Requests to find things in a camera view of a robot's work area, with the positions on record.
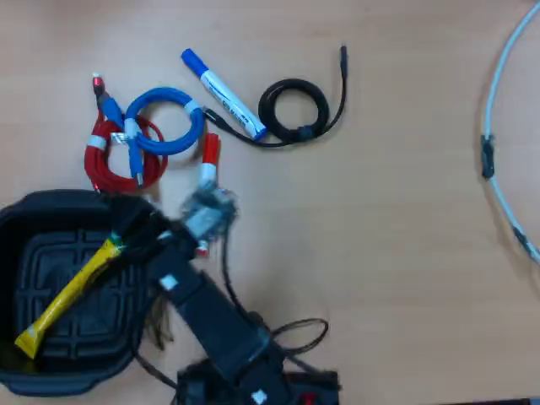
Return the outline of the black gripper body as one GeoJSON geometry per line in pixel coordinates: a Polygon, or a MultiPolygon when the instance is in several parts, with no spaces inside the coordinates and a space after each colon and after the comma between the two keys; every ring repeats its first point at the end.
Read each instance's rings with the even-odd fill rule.
{"type": "Polygon", "coordinates": [[[146,244],[146,268],[150,275],[197,275],[191,264],[197,247],[198,240],[189,231],[171,231],[146,244]]]}

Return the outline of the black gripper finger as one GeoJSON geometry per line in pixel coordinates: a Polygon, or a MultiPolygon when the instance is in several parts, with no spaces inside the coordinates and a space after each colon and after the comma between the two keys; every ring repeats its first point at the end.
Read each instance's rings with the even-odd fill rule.
{"type": "Polygon", "coordinates": [[[146,214],[146,201],[141,197],[113,196],[109,208],[112,237],[120,240],[130,234],[146,214]]]}
{"type": "Polygon", "coordinates": [[[141,243],[124,245],[117,257],[120,265],[137,265],[145,262],[163,250],[167,240],[147,240],[141,243]]]}

